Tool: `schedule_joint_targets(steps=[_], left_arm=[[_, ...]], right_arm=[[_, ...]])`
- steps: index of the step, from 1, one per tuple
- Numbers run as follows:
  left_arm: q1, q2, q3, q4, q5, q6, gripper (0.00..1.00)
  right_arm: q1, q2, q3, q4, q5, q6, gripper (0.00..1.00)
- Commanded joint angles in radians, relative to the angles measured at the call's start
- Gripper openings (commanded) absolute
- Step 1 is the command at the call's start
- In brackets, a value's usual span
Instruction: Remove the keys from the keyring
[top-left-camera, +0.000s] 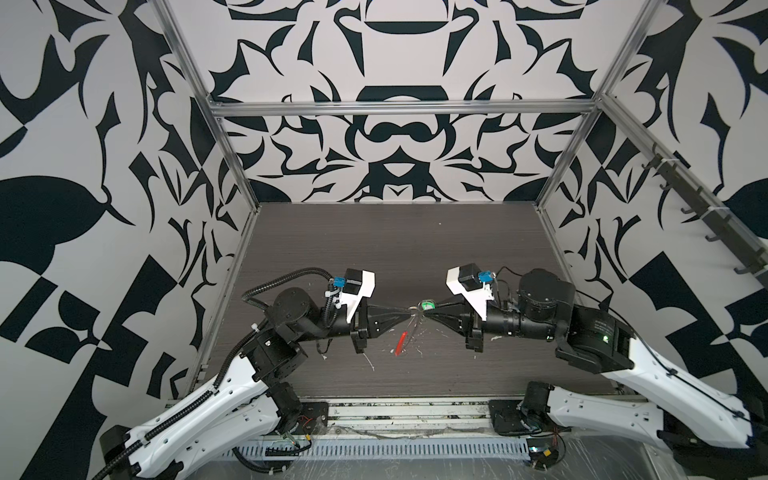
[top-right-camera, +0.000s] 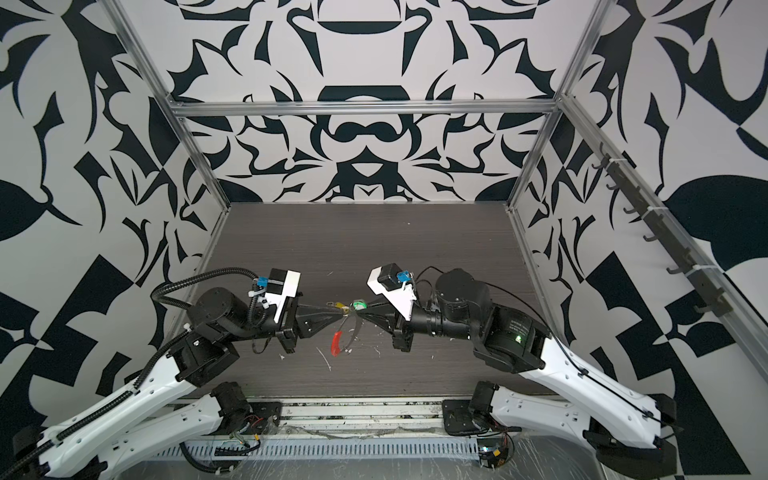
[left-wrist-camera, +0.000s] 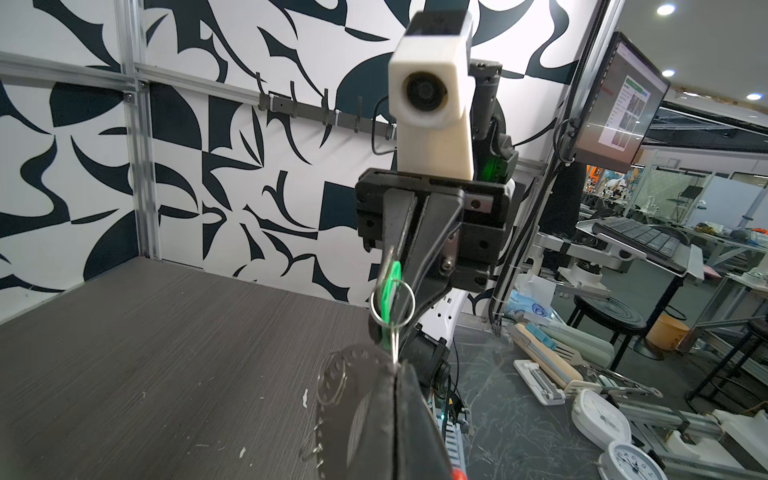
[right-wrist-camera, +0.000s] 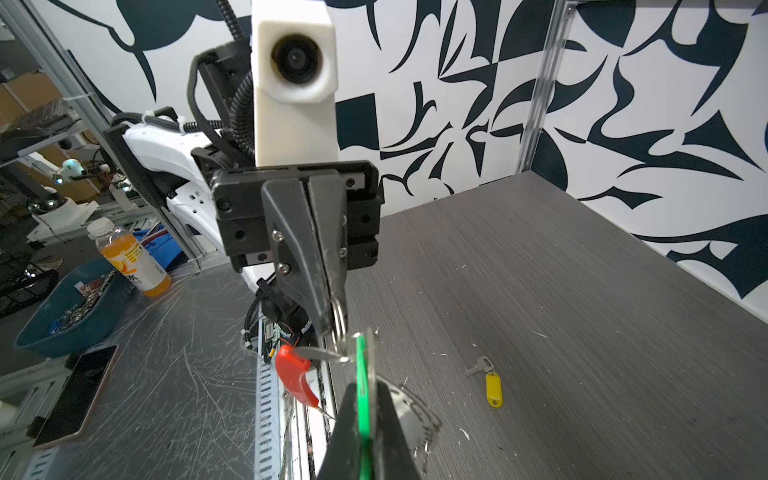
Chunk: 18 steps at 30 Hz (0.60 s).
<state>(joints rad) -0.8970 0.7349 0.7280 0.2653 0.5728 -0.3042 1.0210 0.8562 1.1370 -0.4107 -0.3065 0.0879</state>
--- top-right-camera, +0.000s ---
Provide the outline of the red key tag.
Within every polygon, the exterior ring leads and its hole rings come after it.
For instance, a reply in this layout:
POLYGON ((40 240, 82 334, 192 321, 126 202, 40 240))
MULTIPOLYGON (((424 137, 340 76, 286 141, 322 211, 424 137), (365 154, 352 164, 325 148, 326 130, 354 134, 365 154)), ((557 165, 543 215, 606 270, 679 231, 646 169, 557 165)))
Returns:
POLYGON ((330 351, 333 357, 339 356, 343 351, 343 348, 341 345, 342 335, 343 335, 343 332, 341 330, 336 331, 333 335, 331 348, 330 348, 330 351))

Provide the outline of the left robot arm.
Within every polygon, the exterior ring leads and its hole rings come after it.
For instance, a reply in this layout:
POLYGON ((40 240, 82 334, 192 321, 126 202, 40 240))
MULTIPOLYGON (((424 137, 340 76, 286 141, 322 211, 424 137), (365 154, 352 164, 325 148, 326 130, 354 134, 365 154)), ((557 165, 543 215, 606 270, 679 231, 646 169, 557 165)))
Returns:
POLYGON ((257 290, 243 302, 225 288, 206 291, 188 306, 184 331, 161 346, 135 379, 71 418, 20 431, 14 463, 4 479, 113 479, 167 448, 245 428, 252 408, 241 387, 224 382, 192 404, 164 415, 173 401, 210 383, 239 354, 238 341, 276 338, 292 353, 308 338, 343 319, 336 305, 303 305, 298 292, 257 290))

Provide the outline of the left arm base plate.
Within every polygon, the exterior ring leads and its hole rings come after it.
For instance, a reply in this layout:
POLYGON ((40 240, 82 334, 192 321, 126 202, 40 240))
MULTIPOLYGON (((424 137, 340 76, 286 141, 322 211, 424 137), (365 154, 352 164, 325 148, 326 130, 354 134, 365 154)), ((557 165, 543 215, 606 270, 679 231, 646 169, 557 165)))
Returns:
POLYGON ((230 414, 221 427, 226 433, 237 432, 244 436, 271 434, 282 423, 283 403, 280 401, 256 401, 249 403, 247 411, 230 414))

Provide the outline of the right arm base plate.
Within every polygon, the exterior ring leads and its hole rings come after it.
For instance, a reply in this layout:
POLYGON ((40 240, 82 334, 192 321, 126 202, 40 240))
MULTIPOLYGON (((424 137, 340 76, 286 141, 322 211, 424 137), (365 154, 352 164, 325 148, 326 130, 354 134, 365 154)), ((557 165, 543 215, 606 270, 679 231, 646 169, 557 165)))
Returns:
POLYGON ((480 406, 472 400, 443 400, 443 428, 450 436, 477 436, 508 433, 511 429, 495 420, 491 406, 480 406))

